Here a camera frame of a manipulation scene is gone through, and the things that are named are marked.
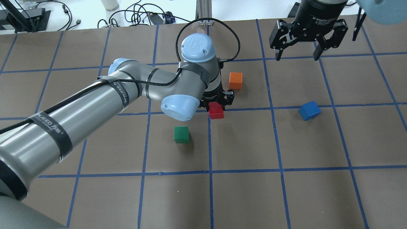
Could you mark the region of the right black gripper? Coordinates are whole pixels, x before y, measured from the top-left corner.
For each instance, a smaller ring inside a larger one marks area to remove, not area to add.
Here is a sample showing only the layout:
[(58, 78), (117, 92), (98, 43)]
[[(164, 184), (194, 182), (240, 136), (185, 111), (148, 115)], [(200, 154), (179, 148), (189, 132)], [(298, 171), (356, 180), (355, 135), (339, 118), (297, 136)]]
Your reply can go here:
[(338, 48), (347, 33), (344, 19), (338, 19), (346, 0), (302, 0), (292, 22), (278, 19), (269, 37), (276, 61), (283, 51), (298, 42), (314, 42), (314, 61), (330, 48)]

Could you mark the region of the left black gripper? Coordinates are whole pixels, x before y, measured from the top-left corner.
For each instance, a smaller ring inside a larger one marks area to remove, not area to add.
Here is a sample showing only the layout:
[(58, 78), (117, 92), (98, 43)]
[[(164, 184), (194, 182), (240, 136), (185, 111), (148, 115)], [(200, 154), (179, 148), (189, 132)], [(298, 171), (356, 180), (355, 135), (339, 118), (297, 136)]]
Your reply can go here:
[(204, 92), (200, 99), (200, 108), (210, 109), (209, 103), (216, 102), (222, 106), (223, 110), (226, 110), (225, 106), (231, 106), (235, 98), (233, 89), (224, 90), (222, 86), (218, 86), (216, 89)]

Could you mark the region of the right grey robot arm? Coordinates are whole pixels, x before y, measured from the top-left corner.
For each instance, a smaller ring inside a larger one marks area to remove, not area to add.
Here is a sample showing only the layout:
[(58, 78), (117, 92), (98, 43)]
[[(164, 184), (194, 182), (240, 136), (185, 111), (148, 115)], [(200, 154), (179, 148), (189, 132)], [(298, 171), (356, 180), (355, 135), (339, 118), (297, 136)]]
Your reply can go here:
[[(269, 46), (280, 60), (284, 49), (298, 42), (317, 42), (313, 53), (317, 61), (325, 50), (338, 48), (342, 43), (348, 25), (340, 14), (346, 0), (303, 0), (293, 22), (277, 20), (269, 37)], [(359, 5), (352, 40), (355, 41), (366, 17), (372, 21), (391, 25), (406, 20), (405, 0), (357, 0)]]

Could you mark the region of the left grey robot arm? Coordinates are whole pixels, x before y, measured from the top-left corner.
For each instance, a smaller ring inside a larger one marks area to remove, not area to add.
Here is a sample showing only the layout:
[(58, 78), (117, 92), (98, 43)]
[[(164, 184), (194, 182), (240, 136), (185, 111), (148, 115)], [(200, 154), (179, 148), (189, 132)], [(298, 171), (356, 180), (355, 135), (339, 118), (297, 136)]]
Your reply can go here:
[(85, 89), (20, 123), (1, 129), (1, 228), (62, 229), (64, 225), (22, 203), (33, 180), (139, 97), (161, 102), (161, 110), (189, 121), (211, 102), (231, 105), (224, 91), (220, 59), (205, 34), (187, 36), (176, 47), (179, 64), (172, 73), (133, 59), (118, 58), (108, 74)]

